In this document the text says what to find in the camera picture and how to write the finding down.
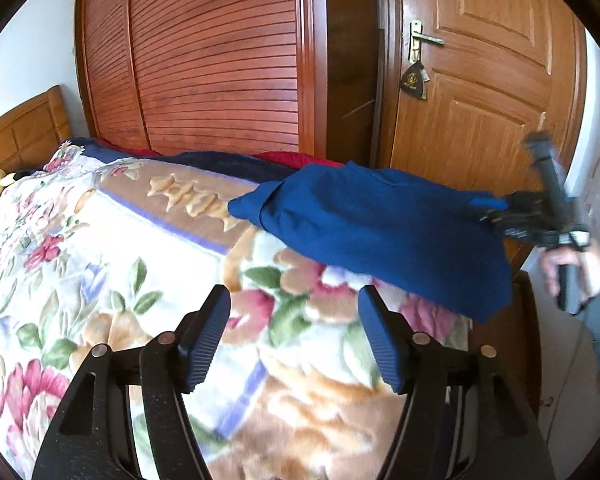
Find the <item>person's right hand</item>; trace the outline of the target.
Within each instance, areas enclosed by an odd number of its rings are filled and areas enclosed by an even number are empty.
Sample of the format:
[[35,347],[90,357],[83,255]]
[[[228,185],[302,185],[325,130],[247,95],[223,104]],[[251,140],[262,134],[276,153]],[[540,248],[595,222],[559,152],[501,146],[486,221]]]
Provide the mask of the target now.
[[547,291],[554,297],[560,292],[559,268],[574,266],[578,270],[578,283],[582,304],[600,294],[600,244],[596,240],[583,252],[568,246],[540,251],[540,265]]

